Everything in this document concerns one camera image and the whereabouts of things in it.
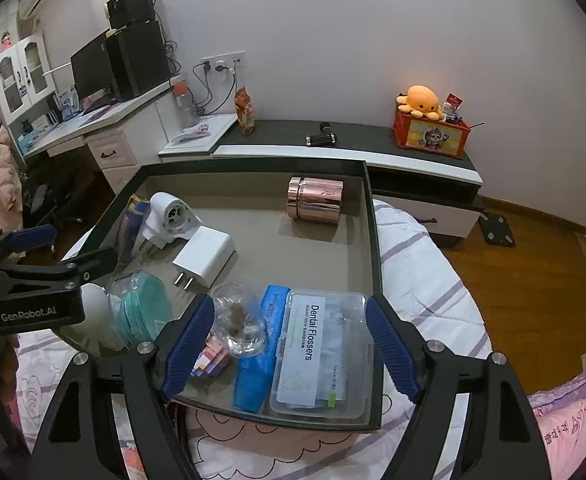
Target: pink jacket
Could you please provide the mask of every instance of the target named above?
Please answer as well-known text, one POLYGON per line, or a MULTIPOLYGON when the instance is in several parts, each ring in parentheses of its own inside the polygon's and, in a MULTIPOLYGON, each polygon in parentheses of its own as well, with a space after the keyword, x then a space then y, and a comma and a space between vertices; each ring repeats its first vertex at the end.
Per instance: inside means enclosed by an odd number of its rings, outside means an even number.
POLYGON ((0 229, 22 229, 22 184, 11 158, 9 132, 0 128, 0 229))

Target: red box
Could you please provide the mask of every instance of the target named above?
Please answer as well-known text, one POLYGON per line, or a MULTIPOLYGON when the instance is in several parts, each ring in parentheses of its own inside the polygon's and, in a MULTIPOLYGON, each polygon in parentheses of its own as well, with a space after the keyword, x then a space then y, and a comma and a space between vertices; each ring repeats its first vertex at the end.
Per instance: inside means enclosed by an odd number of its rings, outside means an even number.
POLYGON ((401 148, 464 158, 464 146, 470 131, 463 120, 459 124, 449 124, 426 117, 416 119, 395 107, 393 133, 401 148))

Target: computer monitor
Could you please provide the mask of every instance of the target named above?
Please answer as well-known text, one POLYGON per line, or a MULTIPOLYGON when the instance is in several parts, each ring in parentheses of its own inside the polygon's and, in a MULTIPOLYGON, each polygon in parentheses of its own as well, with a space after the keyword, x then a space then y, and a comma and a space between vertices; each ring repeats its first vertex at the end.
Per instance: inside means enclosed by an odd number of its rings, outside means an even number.
POLYGON ((73 79, 80 100, 103 88, 113 89, 113 72, 105 40, 106 31, 71 56, 73 79))

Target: clear plastic case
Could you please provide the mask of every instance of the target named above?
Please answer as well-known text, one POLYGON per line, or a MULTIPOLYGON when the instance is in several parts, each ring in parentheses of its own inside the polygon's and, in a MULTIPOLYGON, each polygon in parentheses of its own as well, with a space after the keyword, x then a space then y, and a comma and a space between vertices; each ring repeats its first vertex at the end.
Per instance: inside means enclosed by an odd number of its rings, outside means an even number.
POLYGON ((371 402, 373 339, 366 297, 291 290, 287 296, 270 406, 278 413, 357 418, 371 402))

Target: blue rubber grip pad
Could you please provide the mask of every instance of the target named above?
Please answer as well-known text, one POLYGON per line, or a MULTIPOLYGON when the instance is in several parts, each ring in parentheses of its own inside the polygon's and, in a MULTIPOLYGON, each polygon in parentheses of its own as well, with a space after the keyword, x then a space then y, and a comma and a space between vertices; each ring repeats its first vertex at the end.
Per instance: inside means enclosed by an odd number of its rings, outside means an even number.
POLYGON ((164 400, 169 401, 182 392, 186 381, 191 377, 195 360, 204 348, 213 325, 214 312, 213 300, 210 296, 205 296, 169 354, 164 384, 160 389, 164 400))
POLYGON ((367 301, 366 318, 375 350, 387 366, 395 388, 412 402, 417 402, 422 389, 415 376, 413 356, 375 298, 367 301))
POLYGON ((48 247, 58 235, 58 230, 52 225, 43 225, 11 233, 11 250, 14 253, 30 251, 38 247, 48 247))

